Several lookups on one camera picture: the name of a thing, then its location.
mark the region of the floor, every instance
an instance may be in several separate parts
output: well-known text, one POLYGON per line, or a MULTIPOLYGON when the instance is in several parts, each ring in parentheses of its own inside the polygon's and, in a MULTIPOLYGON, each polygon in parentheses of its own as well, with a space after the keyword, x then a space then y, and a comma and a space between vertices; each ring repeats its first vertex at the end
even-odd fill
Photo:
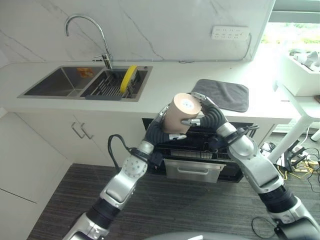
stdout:
MULTIPOLYGON (((269 141, 277 144, 282 137, 273 134, 269 141)), ((319 148, 319 143, 308 139, 304 146, 319 148)), ((61 240, 75 217, 89 209, 114 174, 113 167, 73 164, 28 240, 61 240)), ((313 189, 320 191, 317 175, 310 180, 313 189)), ((320 222, 320 194, 311 191, 306 179, 289 175, 286 184, 320 222)), ((239 183, 213 184, 147 174, 113 222, 106 239, 142 240, 168 232, 205 231, 258 240, 251 229, 251 220, 257 216, 270 219, 265 206, 244 179, 239 183)), ((264 237, 273 234, 273 226, 266 222, 258 222, 256 230, 264 237)))

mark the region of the dishwasher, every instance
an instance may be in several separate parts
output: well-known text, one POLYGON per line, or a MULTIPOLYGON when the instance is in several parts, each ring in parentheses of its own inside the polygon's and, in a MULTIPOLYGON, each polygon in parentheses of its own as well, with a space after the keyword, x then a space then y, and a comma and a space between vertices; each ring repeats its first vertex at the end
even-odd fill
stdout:
MULTIPOLYGON (((147 130, 152 118, 143 118, 147 130)), ((246 128, 253 123, 232 122, 236 128, 246 128)), ((256 130, 247 133, 253 137, 256 130)), ((153 156, 158 161, 148 168, 151 174, 166 175, 170 179, 190 180, 207 183, 238 183, 243 174, 240 167, 227 153, 226 147, 212 149, 210 142, 217 134, 209 128, 190 127, 187 138, 157 144, 153 156)))

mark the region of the chrome faucet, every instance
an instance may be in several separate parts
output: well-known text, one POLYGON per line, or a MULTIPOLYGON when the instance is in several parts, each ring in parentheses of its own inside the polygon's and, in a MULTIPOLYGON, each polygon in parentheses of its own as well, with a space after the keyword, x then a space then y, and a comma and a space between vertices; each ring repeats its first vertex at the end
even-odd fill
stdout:
POLYGON ((102 40, 103 40, 103 42, 104 42, 105 51, 106 51, 106 53, 103 53, 103 54, 102 54, 101 56, 99 56, 99 57, 102 57, 102 59, 103 59, 103 61, 104 61, 104 64, 105 64, 105 66, 106 66, 108 69, 112 69, 112 64, 111 64, 112 56, 111 56, 110 50, 109 50, 109 48, 108 48, 108 45, 107 45, 107 41, 106 41, 104 32, 102 31, 100 25, 99 25, 95 20, 93 20, 91 17, 89 17, 89 16, 87 16, 87 15, 84 15, 84 14, 80 14, 80 13, 73 14, 73 15, 69 16, 69 17, 65 20, 65 23, 64 23, 65 35, 66 35, 67 37, 69 37, 68 25, 69 25, 70 21, 71 21, 72 19, 75 19, 75 18, 87 19, 87 20, 89 20, 90 22, 92 22, 92 23, 99 29, 100 34, 101 34, 101 37, 102 37, 102 40))

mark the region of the kitchen sink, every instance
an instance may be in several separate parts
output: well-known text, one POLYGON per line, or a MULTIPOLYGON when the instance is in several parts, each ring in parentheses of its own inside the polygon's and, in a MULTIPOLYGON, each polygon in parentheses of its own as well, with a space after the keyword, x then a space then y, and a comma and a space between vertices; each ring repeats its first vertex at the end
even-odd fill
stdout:
POLYGON ((139 66, 125 93, 120 85, 128 67, 60 66, 19 98, 111 100, 136 102, 149 77, 151 66, 139 66))

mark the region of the dish towel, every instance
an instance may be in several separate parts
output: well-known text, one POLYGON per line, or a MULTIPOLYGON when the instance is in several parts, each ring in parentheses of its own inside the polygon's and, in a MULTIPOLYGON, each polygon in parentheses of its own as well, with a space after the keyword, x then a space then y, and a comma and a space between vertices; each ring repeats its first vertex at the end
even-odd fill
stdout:
POLYGON ((192 92, 206 95, 221 109, 244 113, 249 107, 249 89, 241 84, 200 79, 192 92))

